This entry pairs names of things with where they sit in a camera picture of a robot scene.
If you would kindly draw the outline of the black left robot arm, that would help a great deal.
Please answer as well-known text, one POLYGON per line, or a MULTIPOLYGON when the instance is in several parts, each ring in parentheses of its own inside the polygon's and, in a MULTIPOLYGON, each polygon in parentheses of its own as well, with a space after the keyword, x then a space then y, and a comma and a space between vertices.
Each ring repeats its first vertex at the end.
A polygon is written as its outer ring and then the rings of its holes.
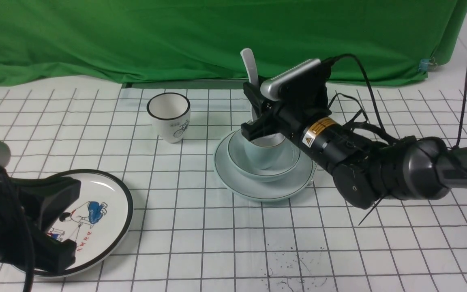
MULTIPOLYGON (((58 174, 43 179, 10 179, 30 228, 37 270, 60 273, 75 262, 76 242, 48 235, 60 216, 79 198, 81 182, 58 174)), ((0 182, 0 262, 24 268, 22 227, 13 214, 14 204, 0 182)))

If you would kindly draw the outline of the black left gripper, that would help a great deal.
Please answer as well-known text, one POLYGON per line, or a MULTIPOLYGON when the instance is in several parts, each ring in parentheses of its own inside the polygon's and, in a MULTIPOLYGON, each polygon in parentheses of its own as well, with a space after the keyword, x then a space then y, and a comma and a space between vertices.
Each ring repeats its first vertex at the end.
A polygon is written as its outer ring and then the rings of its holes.
POLYGON ((77 244, 46 233, 79 198, 72 177, 0 179, 0 263, 59 274, 75 263, 77 244))

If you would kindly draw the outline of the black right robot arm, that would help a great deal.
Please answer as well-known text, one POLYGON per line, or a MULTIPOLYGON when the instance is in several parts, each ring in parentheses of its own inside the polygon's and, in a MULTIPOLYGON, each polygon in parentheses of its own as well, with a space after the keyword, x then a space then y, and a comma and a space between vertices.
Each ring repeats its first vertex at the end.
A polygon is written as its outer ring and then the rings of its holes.
POLYGON ((352 206, 387 199, 434 201, 467 189, 467 147, 448 148, 437 137, 396 139, 365 122, 330 118, 326 81, 333 61, 310 59, 265 85, 243 85, 257 120, 241 125, 248 141, 276 133, 327 171, 352 206))

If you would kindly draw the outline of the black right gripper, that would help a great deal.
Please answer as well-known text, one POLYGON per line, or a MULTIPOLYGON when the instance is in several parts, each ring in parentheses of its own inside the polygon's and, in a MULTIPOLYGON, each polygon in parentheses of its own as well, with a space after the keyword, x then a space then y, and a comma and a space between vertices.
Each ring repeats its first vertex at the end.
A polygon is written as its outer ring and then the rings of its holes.
MULTIPOLYGON (((298 81, 293 81, 290 85, 287 85, 278 101, 289 100, 297 102, 305 109, 320 109, 321 112, 330 114, 326 87, 326 80, 330 77, 330 74, 331 69, 321 63, 313 74, 300 77, 298 81)), ((248 98, 252 107, 252 119, 240 125, 241 135, 248 141, 269 138, 271 135, 284 139, 282 111, 280 109, 269 109, 272 106, 272 100, 261 94, 260 87, 250 82, 243 83, 244 95, 248 98)))

